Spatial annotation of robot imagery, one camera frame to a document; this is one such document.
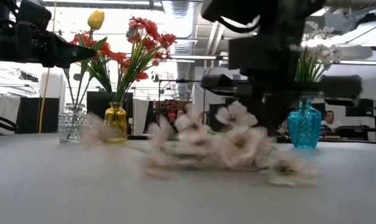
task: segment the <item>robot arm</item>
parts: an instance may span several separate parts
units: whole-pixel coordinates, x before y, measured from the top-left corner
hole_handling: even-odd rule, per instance
[[[234,83],[226,76],[205,75],[202,86],[219,95],[236,97],[270,134],[277,130],[301,97],[320,97],[329,104],[351,105],[362,91],[359,77],[328,77],[317,83],[294,80],[300,52],[292,50],[291,46],[301,45],[306,17],[320,10],[324,2],[266,0],[256,1],[258,5],[252,9],[242,1],[204,0],[204,19],[219,21],[234,32],[258,31],[253,37],[229,42],[228,69],[240,69],[241,75],[248,77],[247,82]],[[258,24],[247,29],[237,29],[222,19],[247,24],[257,16],[260,17]]]
[[[15,22],[9,20],[10,11]],[[16,0],[0,0],[0,61],[69,68],[71,63],[96,54],[47,31],[51,17],[39,1],[22,0],[18,7]]]

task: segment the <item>table surface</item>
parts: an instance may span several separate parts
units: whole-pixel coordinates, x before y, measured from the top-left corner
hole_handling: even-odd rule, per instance
[[[148,141],[88,151],[56,134],[0,136],[0,224],[376,224],[375,144],[320,142],[303,153],[317,184],[296,189],[256,173],[150,179],[129,145]]]

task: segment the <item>glass vase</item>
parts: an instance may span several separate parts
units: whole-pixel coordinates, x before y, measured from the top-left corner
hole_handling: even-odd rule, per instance
[[[296,148],[315,148],[321,133],[321,112],[312,108],[309,99],[299,101],[298,110],[288,116],[288,130]]]
[[[58,133],[61,143],[79,143],[82,138],[82,126],[85,115],[81,108],[73,110],[70,108],[58,115]]]
[[[127,141],[127,113],[121,103],[110,103],[111,107],[105,112],[105,124],[114,130],[109,143],[124,143]]]

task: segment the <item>turquoise glass vase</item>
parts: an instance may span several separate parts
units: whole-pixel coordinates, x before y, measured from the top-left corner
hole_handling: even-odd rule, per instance
[[[299,101],[298,110],[288,116],[288,130],[296,148],[311,149],[317,146],[321,133],[321,112],[312,108],[309,99]]]

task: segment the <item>yellow glass vase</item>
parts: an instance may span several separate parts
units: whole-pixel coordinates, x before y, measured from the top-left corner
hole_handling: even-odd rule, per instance
[[[118,144],[127,141],[127,113],[121,103],[110,103],[111,108],[105,112],[105,124],[115,130],[108,143]]]

